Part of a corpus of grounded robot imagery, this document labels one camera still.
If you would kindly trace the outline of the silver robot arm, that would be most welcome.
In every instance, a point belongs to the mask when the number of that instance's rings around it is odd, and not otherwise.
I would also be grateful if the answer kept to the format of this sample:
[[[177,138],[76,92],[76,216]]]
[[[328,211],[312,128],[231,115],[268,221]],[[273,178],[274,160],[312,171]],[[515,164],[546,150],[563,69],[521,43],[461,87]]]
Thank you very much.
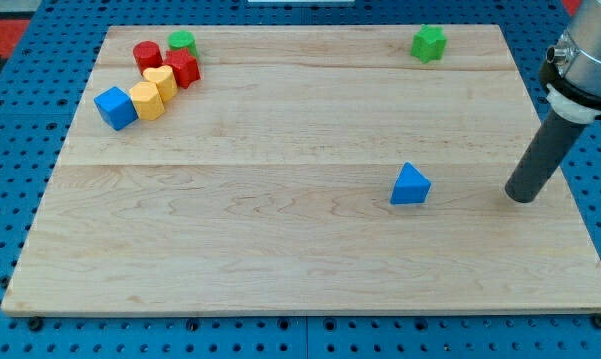
[[[587,125],[601,121],[601,0],[583,0],[539,72],[559,116]]]

